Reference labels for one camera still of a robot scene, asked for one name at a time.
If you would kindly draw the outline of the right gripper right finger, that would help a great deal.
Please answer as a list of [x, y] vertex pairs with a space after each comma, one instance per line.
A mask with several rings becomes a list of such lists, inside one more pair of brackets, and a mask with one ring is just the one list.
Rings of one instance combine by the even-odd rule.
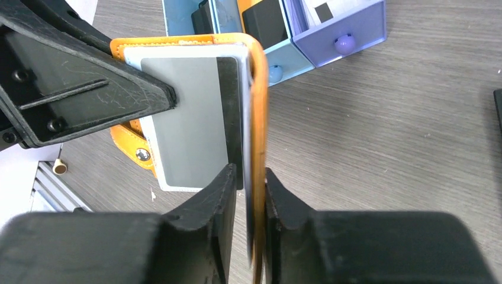
[[312, 207], [266, 169], [266, 283], [317, 283]]

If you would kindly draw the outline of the dark grey credit card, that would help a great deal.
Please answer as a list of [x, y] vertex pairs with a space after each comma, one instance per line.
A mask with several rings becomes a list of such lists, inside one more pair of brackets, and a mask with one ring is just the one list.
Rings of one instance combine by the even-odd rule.
[[237, 189], [243, 189], [237, 59], [149, 58], [141, 68], [174, 87], [178, 97], [174, 109], [152, 115], [147, 129], [161, 188], [198, 191], [232, 163]]

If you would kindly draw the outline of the orange leather card holder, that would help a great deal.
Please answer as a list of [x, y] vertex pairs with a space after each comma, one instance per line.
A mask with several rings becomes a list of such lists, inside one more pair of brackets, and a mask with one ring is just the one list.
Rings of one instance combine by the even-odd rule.
[[116, 38], [110, 43], [112, 55], [124, 61], [127, 47], [139, 46], [196, 46], [243, 43], [250, 55], [254, 75], [250, 87], [250, 191], [246, 196], [247, 225], [250, 237], [250, 261], [253, 266], [253, 283], [262, 282], [263, 257], [265, 256], [265, 191], [266, 191], [266, 145], [269, 118], [268, 67], [260, 43], [245, 33], [204, 35], [180, 35], [164, 37]]

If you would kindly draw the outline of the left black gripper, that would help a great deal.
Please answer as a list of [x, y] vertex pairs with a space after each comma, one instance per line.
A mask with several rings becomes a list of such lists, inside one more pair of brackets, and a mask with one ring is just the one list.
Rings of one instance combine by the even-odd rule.
[[1, 2], [1, 149], [64, 143], [172, 109], [173, 87], [112, 56], [65, 1]]

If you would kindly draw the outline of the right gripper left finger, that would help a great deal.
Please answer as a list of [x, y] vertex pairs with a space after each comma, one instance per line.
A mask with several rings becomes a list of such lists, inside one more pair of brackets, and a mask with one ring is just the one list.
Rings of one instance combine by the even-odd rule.
[[236, 207], [236, 166], [163, 215], [161, 283], [228, 283]]

